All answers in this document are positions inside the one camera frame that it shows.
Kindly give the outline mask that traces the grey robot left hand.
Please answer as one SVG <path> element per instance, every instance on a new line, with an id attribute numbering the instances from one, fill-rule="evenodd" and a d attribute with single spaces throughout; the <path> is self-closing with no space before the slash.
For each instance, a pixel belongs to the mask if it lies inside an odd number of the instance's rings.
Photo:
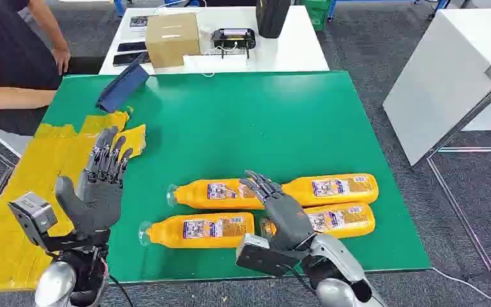
<path id="1" fill-rule="evenodd" d="M 82 239 L 110 229 L 121 216 L 123 174 L 132 149 L 122 149 L 126 137 L 117 133 L 113 126 L 97 135 L 76 184 L 67 176 L 56 179 L 56 200 Z"/>

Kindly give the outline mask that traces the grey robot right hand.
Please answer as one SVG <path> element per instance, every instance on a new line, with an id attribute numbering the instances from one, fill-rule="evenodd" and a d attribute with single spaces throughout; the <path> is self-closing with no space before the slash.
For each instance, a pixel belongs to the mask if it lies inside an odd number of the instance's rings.
<path id="1" fill-rule="evenodd" d="M 316 233 L 302 206 L 264 175 L 249 170 L 245 175 L 240 183 L 254 192 L 276 227 L 270 247 L 280 251 L 308 250 Z"/>

